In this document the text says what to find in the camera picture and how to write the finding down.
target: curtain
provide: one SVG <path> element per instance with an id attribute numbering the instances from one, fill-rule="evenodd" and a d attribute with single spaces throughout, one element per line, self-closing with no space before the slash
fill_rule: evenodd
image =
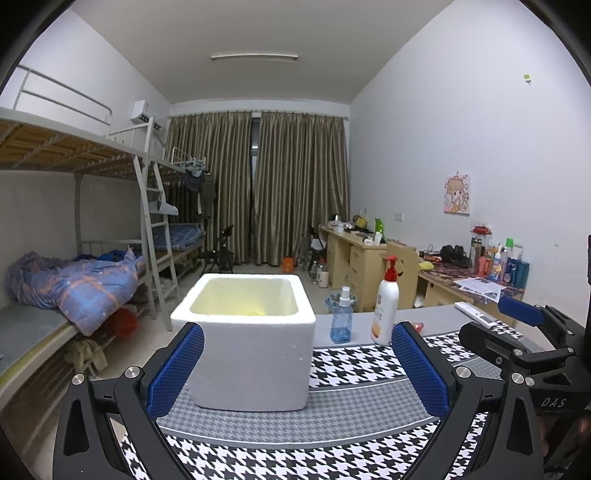
<path id="1" fill-rule="evenodd" d="M 342 118 L 263 112 L 255 172 L 257 264 L 294 257 L 310 225 L 349 217 Z"/>
<path id="2" fill-rule="evenodd" d="M 179 147 L 195 158 L 205 159 L 217 185 L 215 212 L 206 225 L 207 248 L 213 248 L 224 228 L 234 225 L 228 248 L 234 252 L 237 264 L 248 261 L 251 121 L 251 112 L 175 117 L 170 121 L 166 141 L 167 155 Z M 195 215 L 196 200 L 195 194 L 182 195 L 179 213 L 188 218 Z"/>

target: folding chair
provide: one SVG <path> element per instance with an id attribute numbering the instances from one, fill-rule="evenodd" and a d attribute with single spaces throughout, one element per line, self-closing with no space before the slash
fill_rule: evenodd
<path id="1" fill-rule="evenodd" d="M 204 273 L 211 273 L 215 266 L 217 266 L 220 273 L 227 270 L 234 273 L 234 254 L 228 250 L 228 239 L 232 236 L 233 229 L 233 225 L 227 226 L 222 233 L 220 233 L 220 236 L 213 246 L 213 250 L 206 251 L 199 255 L 199 258 L 203 259 L 203 270 L 201 271 L 201 275 Z M 207 266 L 210 262 L 211 265 L 209 270 L 207 270 Z"/>

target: curtain rod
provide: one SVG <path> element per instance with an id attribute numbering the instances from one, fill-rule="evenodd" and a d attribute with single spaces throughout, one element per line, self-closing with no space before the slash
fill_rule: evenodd
<path id="1" fill-rule="evenodd" d="M 255 113 L 263 113 L 263 112 L 273 112 L 273 113 L 299 113 L 300 115 L 317 115 L 317 116 L 332 116 L 334 118 L 342 118 L 344 121 L 348 122 L 348 116 L 340 116 L 340 115 L 326 115 L 325 113 L 311 113 L 311 112 L 294 112 L 291 110 L 269 110 L 265 108 L 264 110 L 214 110 L 210 112 L 199 112 L 199 113 L 185 113 L 184 115 L 169 115 L 168 118 L 176 118 L 180 116 L 189 116 L 189 115 L 201 115 L 203 113 L 232 113 L 232 112 L 250 112 L 252 114 Z"/>

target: ceiling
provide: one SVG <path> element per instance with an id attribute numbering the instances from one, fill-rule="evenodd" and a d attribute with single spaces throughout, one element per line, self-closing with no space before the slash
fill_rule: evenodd
<path id="1" fill-rule="evenodd" d="M 350 103 L 452 0 L 77 0 L 74 11 L 169 102 Z M 298 54 L 298 62 L 212 54 Z"/>

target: water bottle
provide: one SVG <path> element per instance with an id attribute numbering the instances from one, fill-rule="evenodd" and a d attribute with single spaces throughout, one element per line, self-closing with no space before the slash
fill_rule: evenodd
<path id="1" fill-rule="evenodd" d="M 336 306 L 330 326 L 330 339 L 333 343 L 347 343 L 351 341 L 351 327 L 353 325 L 353 307 L 351 306 L 350 288 L 343 287 L 340 292 L 339 304 Z"/>
<path id="2" fill-rule="evenodd" d="M 318 262 L 314 261 L 312 264 L 312 268 L 310 269 L 310 278 L 312 279 L 312 285 L 316 285 L 318 283 Z"/>

